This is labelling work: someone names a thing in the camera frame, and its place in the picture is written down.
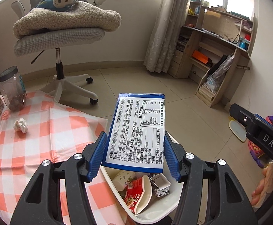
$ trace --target chair base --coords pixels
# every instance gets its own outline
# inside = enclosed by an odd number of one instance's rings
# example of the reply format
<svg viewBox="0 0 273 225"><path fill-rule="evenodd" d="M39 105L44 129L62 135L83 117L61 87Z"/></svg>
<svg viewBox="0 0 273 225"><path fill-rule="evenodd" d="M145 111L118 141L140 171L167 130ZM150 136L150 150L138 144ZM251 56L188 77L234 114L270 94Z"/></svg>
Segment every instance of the chair base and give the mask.
<svg viewBox="0 0 273 225"><path fill-rule="evenodd" d="M54 101L59 102L62 91L67 89L71 92L74 92L78 95L85 96L90 98L91 104L96 104L98 102L98 96L94 92L88 91L84 88L81 88L74 83L77 83L82 80L89 79L90 76L88 74L78 75L78 76L70 76L64 77L63 79L58 79L57 75L55 74L53 79L54 81L51 82L49 85L43 87L41 91L45 93L50 93L55 91L54 93Z"/></svg>

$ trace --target tablecloth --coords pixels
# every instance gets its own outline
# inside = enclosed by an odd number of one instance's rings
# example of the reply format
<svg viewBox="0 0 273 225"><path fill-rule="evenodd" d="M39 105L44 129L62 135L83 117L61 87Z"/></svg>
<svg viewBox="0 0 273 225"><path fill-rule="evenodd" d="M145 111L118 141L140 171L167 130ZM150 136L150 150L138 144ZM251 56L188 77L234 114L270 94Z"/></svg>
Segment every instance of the tablecloth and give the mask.
<svg viewBox="0 0 273 225"><path fill-rule="evenodd" d="M24 118L28 132L16 132L13 124ZM45 159L65 161L87 144L96 141L107 120L94 117L53 101L42 91L27 94L20 112L4 111L0 117L0 217L10 223L16 204L30 178ZM60 200L65 224L70 224L64 180L60 180ZM116 201L103 174L89 184L86 192L98 225L132 224Z"/></svg>

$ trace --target chair armrest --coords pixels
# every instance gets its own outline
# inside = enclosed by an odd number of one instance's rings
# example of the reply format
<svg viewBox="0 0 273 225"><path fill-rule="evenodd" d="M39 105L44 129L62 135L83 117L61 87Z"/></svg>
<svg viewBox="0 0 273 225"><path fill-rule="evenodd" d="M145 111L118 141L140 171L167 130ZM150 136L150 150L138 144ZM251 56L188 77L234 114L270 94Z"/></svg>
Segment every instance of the chair armrest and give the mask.
<svg viewBox="0 0 273 225"><path fill-rule="evenodd" d="M11 4L12 10L16 13L16 15L20 18L25 16L25 9L23 4L20 1L15 1Z"/></svg>

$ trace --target desk drawer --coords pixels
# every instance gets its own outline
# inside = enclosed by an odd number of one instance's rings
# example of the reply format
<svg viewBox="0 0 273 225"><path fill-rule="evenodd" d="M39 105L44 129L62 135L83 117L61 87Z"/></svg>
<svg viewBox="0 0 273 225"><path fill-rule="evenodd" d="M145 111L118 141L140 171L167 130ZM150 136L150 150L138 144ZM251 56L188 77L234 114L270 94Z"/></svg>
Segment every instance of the desk drawer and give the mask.
<svg viewBox="0 0 273 225"><path fill-rule="evenodd" d="M176 76L178 72L179 64L177 62L171 61L171 65L169 67L168 73L172 75L173 77Z"/></svg>
<svg viewBox="0 0 273 225"><path fill-rule="evenodd" d="M183 52L179 51L179 50L175 50L174 51L174 55L172 60L174 62L177 62L178 64L180 64L181 58L182 58Z"/></svg>

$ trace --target chair seat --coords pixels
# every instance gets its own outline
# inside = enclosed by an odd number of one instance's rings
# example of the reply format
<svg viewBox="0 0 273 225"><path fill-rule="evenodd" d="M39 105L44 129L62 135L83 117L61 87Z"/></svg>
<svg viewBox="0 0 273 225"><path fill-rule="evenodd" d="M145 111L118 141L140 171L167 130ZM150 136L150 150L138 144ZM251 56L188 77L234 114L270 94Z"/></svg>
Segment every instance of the chair seat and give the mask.
<svg viewBox="0 0 273 225"><path fill-rule="evenodd" d="M101 40L104 35L104 30L99 28L77 28L35 34L18 40L14 45L14 53L19 57L47 49L91 44Z"/></svg>

